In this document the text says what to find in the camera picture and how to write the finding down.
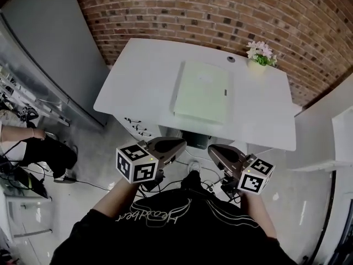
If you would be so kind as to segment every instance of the white print on shirt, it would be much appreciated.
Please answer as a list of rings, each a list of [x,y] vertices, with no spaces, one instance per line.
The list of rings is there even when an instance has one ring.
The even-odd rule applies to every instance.
[[[134,202],[130,206],[131,212],[120,215],[116,222],[119,222],[123,219],[129,220],[131,218],[135,218],[136,221],[137,219],[140,220],[141,218],[144,218],[146,219],[147,227],[163,227],[170,221],[173,221],[174,224],[176,224],[177,219],[184,216],[189,211],[191,201],[192,200],[188,198],[188,202],[185,205],[174,208],[169,212],[155,211],[150,207],[138,205],[136,202]]]
[[[246,225],[253,228],[259,227],[259,225],[248,215],[235,216],[219,208],[213,201],[211,200],[205,200],[205,201],[207,205],[210,207],[213,215],[223,223],[226,223],[231,226]]]

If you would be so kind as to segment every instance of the white sneaker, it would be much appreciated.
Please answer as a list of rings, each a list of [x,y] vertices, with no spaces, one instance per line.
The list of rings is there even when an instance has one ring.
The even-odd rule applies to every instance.
[[[201,171],[201,165],[198,161],[192,161],[189,165],[188,165],[188,173],[190,173],[191,171],[198,171],[200,173]]]

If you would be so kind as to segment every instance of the hand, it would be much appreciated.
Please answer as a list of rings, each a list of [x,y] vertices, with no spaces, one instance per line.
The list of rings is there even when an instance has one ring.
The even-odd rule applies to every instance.
[[[44,140],[45,136],[46,134],[43,130],[33,129],[33,137],[35,137],[36,139]]]

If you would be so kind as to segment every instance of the person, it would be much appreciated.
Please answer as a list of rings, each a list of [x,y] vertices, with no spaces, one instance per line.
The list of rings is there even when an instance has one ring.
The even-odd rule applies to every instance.
[[[71,169],[77,161],[76,153],[68,146],[4,109],[0,110],[0,155],[14,167],[46,162],[54,178],[64,175],[66,169]]]
[[[180,189],[135,202],[140,184],[121,179],[74,225],[50,264],[295,264],[259,195],[242,196],[246,213],[203,189],[199,170],[191,168]]]

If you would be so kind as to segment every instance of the red brick wall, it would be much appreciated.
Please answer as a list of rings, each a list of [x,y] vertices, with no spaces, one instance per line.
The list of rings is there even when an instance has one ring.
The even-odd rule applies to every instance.
[[[353,65],[353,0],[78,1],[108,65],[132,37],[240,55],[249,41],[266,41],[299,105],[330,90]]]

